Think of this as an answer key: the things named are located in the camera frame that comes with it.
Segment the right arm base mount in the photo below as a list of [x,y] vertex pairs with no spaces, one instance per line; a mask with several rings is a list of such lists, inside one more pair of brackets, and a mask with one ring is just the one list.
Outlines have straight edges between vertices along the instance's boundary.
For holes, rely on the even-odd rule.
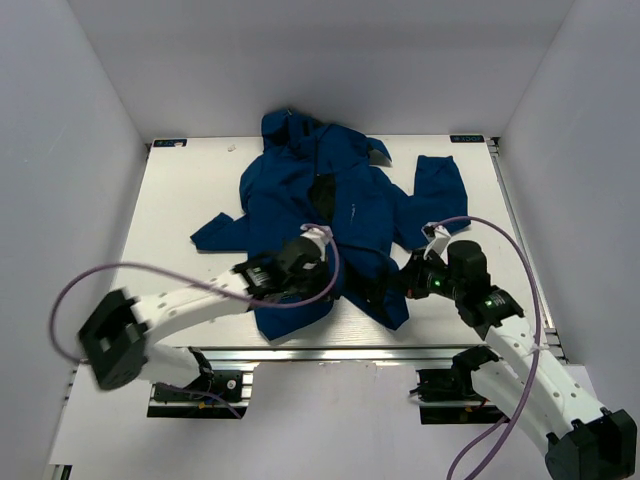
[[455,355],[446,369],[417,371],[417,385],[409,397],[419,404],[422,425],[494,424],[502,412],[472,387],[471,374],[499,357],[486,346],[475,346]]

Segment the blue table label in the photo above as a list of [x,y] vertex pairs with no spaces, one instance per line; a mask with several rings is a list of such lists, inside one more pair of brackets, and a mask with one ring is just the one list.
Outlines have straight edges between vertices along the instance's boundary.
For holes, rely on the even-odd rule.
[[153,148],[182,148],[187,145],[186,138],[177,139],[155,139],[152,143]]
[[453,134],[449,136],[452,143],[484,143],[483,135],[478,134]]

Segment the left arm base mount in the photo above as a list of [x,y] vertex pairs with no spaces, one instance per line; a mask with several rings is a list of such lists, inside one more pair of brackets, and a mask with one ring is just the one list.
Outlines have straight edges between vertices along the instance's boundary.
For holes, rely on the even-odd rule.
[[201,388],[185,392],[154,384],[147,406],[148,418],[240,420],[253,385],[255,364],[214,365],[214,376]]

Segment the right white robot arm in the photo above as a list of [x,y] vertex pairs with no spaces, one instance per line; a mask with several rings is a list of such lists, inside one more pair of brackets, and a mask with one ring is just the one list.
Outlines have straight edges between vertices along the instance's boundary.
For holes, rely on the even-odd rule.
[[453,390],[492,403],[532,441],[552,478],[634,474],[635,421],[625,410],[606,408],[536,344],[521,306],[492,283],[477,243],[455,241],[445,257],[434,245],[415,250],[395,281],[410,299],[438,295],[454,302],[483,343],[453,358]]

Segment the left blue table label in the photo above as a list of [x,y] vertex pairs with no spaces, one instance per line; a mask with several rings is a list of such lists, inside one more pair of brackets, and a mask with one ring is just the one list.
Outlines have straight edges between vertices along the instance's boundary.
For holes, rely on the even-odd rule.
[[153,148],[182,148],[187,145],[186,138],[177,139],[155,139],[152,143]]

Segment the blue zip jacket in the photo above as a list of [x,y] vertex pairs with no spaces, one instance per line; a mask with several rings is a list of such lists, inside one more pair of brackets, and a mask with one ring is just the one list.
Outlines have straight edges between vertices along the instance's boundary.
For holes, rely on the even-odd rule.
[[266,114],[261,135],[263,152],[240,178],[243,216],[214,217],[192,234],[196,249],[254,257],[281,249],[305,223],[327,225],[340,258],[334,294],[398,329],[409,313],[403,293],[386,285],[398,270],[392,246],[422,247],[421,229],[430,222],[449,219],[452,233],[469,224],[453,158],[419,156],[406,193],[372,165],[372,153],[389,154],[378,139],[292,110]]

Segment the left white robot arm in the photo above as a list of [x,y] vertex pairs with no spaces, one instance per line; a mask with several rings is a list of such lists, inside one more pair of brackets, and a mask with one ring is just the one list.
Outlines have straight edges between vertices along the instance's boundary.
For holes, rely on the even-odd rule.
[[78,333],[102,391],[145,380],[199,399],[212,393],[215,374],[194,347],[165,339],[219,317],[250,310],[294,310],[329,297],[340,268],[333,238],[311,228],[274,254],[261,254],[207,280],[154,295],[109,292]]

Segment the right blue table label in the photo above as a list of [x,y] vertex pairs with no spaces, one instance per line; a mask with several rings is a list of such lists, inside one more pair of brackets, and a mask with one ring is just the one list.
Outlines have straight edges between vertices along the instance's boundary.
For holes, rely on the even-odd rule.
[[483,135],[478,134],[453,134],[449,136],[452,143],[484,143]]

